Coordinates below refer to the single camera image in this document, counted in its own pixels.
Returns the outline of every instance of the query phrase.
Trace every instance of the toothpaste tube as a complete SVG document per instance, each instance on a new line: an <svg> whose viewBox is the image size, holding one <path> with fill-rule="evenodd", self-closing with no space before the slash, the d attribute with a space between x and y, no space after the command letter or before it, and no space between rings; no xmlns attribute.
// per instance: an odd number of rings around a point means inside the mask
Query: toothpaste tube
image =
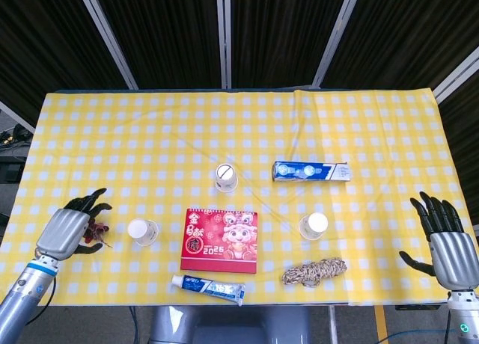
<svg viewBox="0 0 479 344"><path fill-rule="evenodd" d="M273 182L350 181L347 163L276 161L272 166Z"/></svg>
<svg viewBox="0 0 479 344"><path fill-rule="evenodd" d="M244 284L221 283L214 280L190 277L189 275L174 275L171 283L181 289L233 301L240 307L245 296Z"/></svg>

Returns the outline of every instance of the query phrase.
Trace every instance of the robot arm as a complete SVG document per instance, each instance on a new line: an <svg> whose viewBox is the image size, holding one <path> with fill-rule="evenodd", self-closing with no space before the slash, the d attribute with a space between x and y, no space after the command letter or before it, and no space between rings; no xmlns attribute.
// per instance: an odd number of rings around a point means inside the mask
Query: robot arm
<svg viewBox="0 0 479 344"><path fill-rule="evenodd" d="M446 200L420 193L426 208L414 198L421 225L429 242L433 264L420 263L406 252L399 252L407 265L436 277L451 291L448 306L461 344L479 344L479 300L474 289L479 286L479 260L469 234L464 233L456 209Z"/></svg>
<svg viewBox="0 0 479 344"><path fill-rule="evenodd" d="M93 207L106 188L92 195L75 198L50 219L37 241L35 258L31 260L0 304L0 344L15 343L31 318L40 299L58 272L58 262L73 254L92 254L101 243L92 247L79 245L88 222L103 209L112 209L107 203Z"/></svg>

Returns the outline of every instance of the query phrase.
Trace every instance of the yellow checkered tablecloth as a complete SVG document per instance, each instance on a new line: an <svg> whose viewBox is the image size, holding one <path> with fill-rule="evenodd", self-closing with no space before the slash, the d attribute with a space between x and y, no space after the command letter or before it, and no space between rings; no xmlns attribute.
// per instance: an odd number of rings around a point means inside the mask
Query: yellow checkered tablecloth
<svg viewBox="0 0 479 344"><path fill-rule="evenodd" d="M275 160L347 161L353 178L273 183ZM238 172L230 194L213 185L221 162ZM112 229L112 248L62 262L53 304L221 303L170 285L188 207L258 212L257 274L193 273L246 283L246 304L444 301L436 280L397 254L430 261L409 198L426 191L448 199L472 233L429 89L49 94L0 247L2 294L52 213L100 187L114 207L98 218ZM315 211L330 227L307 242L298 222ZM154 245L132 243L126 226L134 218L159 223ZM342 257L346 274L316 289L281 283L292 265L328 257Z"/></svg>

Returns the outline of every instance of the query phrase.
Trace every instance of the metal frame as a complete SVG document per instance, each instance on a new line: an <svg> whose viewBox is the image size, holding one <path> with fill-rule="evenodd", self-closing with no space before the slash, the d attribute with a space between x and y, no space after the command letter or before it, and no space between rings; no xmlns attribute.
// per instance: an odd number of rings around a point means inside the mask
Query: metal frame
<svg viewBox="0 0 479 344"><path fill-rule="evenodd" d="M103 13L100 3L98 0L83 0L83 2L90 13L92 20L97 26L97 29L100 32L106 47L110 51L118 70L123 76L126 85L130 90L138 90L138 85L136 84L133 74L126 63L125 57L123 56L115 34L113 34L112 28L110 27L110 24Z"/></svg>
<svg viewBox="0 0 479 344"><path fill-rule="evenodd" d="M12 117L13 120L25 127L31 133L35 133L35 128L30 123L20 117L14 110L5 105L2 101L0 101L0 111L3 111L8 116Z"/></svg>
<svg viewBox="0 0 479 344"><path fill-rule="evenodd" d="M231 86L231 0L216 0L222 88Z"/></svg>
<svg viewBox="0 0 479 344"><path fill-rule="evenodd" d="M343 37L344 29L350 20L351 13L356 5L357 0L343 0L341 9L339 10L338 18L336 19L335 26L332 28L331 35L329 36L328 43L324 49L323 57L321 58L320 65L317 68L316 75L314 76L313 88L321 88L321 83L324 80L326 71L331 64L332 58L336 53L339 41Z"/></svg>
<svg viewBox="0 0 479 344"><path fill-rule="evenodd" d="M336 311L334 305L328 306L329 313L329 336L331 344L338 344L338 330L336 329Z"/></svg>
<svg viewBox="0 0 479 344"><path fill-rule="evenodd" d="M437 103L444 101L478 70L479 46L434 89L433 94Z"/></svg>

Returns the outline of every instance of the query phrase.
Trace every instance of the dark wall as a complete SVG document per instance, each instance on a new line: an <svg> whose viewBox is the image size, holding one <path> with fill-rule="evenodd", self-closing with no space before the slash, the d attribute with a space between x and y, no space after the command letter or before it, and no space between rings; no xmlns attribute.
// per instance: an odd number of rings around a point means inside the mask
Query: dark wall
<svg viewBox="0 0 479 344"><path fill-rule="evenodd" d="M479 0L358 0L323 88L435 88L479 46Z"/></svg>
<svg viewBox="0 0 479 344"><path fill-rule="evenodd" d="M439 105L473 224L479 224L479 73Z"/></svg>
<svg viewBox="0 0 479 344"><path fill-rule="evenodd" d="M140 88L220 88L216 0L99 0Z"/></svg>
<svg viewBox="0 0 479 344"><path fill-rule="evenodd" d="M343 0L231 0L234 87L310 85Z"/></svg>
<svg viewBox="0 0 479 344"><path fill-rule="evenodd" d="M0 0L0 100L32 125L45 94L126 88L82 0Z"/></svg>

